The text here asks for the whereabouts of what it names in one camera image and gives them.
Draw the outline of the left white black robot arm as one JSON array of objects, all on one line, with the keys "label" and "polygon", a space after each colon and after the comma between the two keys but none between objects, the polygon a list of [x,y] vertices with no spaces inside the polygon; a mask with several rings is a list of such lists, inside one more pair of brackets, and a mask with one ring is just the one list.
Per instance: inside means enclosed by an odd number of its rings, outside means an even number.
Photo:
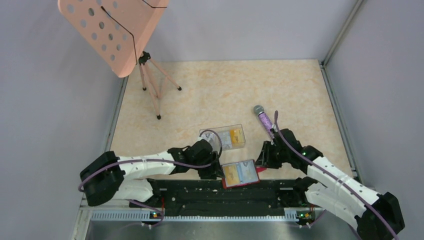
[{"label": "left white black robot arm", "polygon": [[202,180],[222,178],[222,152],[221,146],[215,149],[201,137],[193,145],[151,155],[117,156],[114,151],[106,151],[80,172],[78,191],[84,193],[90,207],[110,200],[131,200],[154,207],[161,194],[149,177],[195,170]]}]

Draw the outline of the red leather card holder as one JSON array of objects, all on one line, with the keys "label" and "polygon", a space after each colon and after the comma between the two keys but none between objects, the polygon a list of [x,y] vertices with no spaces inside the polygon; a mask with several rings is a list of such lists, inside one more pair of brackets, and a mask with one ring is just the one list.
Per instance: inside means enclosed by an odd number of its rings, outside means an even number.
[{"label": "red leather card holder", "polygon": [[257,184],[261,181],[253,159],[227,163],[221,167],[224,174],[222,179],[224,189]]}]

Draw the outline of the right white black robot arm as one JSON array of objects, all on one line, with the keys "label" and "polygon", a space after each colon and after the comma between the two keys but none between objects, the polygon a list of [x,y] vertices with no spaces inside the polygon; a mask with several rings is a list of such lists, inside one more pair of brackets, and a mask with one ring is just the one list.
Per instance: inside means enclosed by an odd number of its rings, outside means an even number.
[{"label": "right white black robot arm", "polygon": [[255,165],[279,169],[284,163],[305,177],[295,179],[293,200],[299,206],[314,205],[332,213],[353,228],[362,240],[397,240],[405,228],[399,200],[381,194],[338,169],[318,149],[302,146],[285,128],[269,130]]}]

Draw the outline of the clear plastic card tray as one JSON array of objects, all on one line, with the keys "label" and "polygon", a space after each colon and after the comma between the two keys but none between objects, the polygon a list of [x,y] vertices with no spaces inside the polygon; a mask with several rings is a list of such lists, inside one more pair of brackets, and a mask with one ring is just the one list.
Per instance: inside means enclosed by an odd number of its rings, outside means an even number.
[{"label": "clear plastic card tray", "polygon": [[227,125],[199,130],[200,136],[209,142],[214,151],[240,149],[245,146],[246,138],[242,124]]}]

